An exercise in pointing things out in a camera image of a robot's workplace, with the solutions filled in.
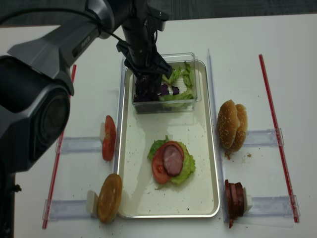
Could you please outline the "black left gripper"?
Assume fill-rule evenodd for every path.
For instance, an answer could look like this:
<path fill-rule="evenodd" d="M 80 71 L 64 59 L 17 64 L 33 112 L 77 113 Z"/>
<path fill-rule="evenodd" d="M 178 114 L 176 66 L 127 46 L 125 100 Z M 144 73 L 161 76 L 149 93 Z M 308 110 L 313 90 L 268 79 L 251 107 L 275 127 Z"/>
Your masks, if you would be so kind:
<path fill-rule="evenodd" d="M 146 96 L 145 74 L 150 74 L 151 94 L 160 92 L 162 74 L 171 74 L 171 66 L 156 47 L 158 31 L 164 30 L 168 20 L 168 14 L 149 6 L 145 0 L 129 1 L 129 14 L 121 25 L 125 41 L 116 47 L 125 56 L 125 66 L 134 74 L 142 74 L 136 78 L 134 99 Z"/>

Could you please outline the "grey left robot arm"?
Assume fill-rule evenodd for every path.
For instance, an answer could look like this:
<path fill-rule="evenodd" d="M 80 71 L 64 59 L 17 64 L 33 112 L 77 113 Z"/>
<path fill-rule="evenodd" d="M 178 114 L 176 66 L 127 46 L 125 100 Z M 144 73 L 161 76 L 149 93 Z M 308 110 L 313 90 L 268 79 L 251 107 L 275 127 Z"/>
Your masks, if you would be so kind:
<path fill-rule="evenodd" d="M 29 170 L 64 131 L 74 95 L 70 67 L 96 38 L 121 27 L 116 48 L 137 77 L 171 75 L 157 52 L 169 17 L 145 0 L 88 0 L 84 11 L 48 34 L 12 46 L 0 58 L 0 235 L 14 236 L 18 172 Z"/>

